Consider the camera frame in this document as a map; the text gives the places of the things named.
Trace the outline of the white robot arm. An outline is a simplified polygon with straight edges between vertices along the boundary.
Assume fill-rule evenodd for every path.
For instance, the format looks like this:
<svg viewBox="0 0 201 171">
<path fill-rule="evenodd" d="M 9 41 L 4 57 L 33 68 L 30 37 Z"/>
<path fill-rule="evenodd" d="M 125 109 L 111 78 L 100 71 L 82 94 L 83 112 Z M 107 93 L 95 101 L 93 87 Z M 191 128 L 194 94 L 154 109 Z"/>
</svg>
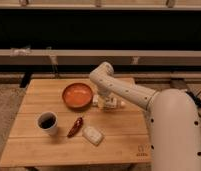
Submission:
<svg viewBox="0 0 201 171">
<path fill-rule="evenodd" d="M 201 128 L 192 98 L 179 89 L 156 91 L 113 77 L 101 63 L 89 79 L 102 97 L 119 95 L 150 113 L 151 171 L 201 171 Z"/>
</svg>

